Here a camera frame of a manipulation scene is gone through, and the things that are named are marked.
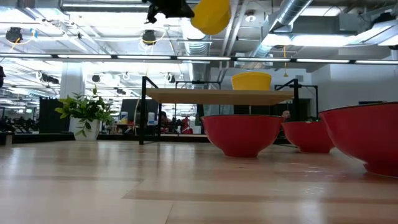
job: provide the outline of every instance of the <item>wooden table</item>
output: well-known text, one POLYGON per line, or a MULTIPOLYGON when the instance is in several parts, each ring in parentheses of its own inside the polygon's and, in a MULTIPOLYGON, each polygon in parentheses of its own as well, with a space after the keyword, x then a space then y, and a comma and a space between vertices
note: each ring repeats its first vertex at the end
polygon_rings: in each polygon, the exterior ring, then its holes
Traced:
POLYGON ((202 105, 270 106, 293 98, 292 91, 148 88, 146 92, 148 96, 159 103, 202 105))

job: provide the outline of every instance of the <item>red bowl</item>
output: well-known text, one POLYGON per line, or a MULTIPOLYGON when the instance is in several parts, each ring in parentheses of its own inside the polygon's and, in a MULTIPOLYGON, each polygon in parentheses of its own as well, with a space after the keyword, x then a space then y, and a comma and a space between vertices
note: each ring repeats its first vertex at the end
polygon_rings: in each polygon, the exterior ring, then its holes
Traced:
POLYGON ((343 153, 369 172, 398 177, 398 102, 350 106, 320 113, 343 153))
POLYGON ((283 121, 279 116, 261 115, 216 115, 201 119, 210 142, 231 157, 257 157, 275 141, 283 121))
POLYGON ((297 146, 301 152, 329 153, 335 146, 330 140, 326 124, 318 122, 282 123, 287 140, 297 146))

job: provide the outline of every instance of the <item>green leaves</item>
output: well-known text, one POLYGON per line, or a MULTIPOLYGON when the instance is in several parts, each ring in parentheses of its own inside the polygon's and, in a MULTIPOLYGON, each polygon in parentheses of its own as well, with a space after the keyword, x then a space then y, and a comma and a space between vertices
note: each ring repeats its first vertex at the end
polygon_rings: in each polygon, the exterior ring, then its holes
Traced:
POLYGON ((55 111, 58 113, 63 113, 63 108, 56 108, 55 111))
POLYGON ((98 95, 97 86, 93 89, 91 96, 73 93, 73 97, 59 99, 59 102, 63 103, 63 107, 57 108, 55 111, 61 114, 61 118, 71 116, 79 119, 81 125, 78 127, 79 132, 76 135, 86 136, 86 132, 92 129, 90 122, 96 120, 106 124, 113 123, 111 115, 117 113, 117 111, 111 111, 112 104, 106 104, 104 99, 98 95))
POLYGON ((91 125, 89 122, 86 122, 85 127, 87 128, 87 130, 91 130, 91 125))

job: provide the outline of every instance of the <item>white pillar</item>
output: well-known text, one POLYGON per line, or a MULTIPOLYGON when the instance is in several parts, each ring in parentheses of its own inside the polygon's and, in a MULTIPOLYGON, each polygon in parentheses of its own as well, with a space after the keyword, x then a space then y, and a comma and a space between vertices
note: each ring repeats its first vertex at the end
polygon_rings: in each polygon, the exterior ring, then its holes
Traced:
POLYGON ((73 93, 85 94, 86 74, 83 63, 64 62, 62 65, 60 98, 73 97, 73 93))

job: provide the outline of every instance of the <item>wall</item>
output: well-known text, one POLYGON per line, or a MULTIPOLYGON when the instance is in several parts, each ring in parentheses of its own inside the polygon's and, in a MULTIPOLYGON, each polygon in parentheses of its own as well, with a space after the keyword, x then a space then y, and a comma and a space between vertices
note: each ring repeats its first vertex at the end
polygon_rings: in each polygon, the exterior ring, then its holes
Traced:
POLYGON ((319 87, 320 111, 359 101, 398 101, 397 82, 392 65, 333 64, 312 73, 312 83, 319 87))

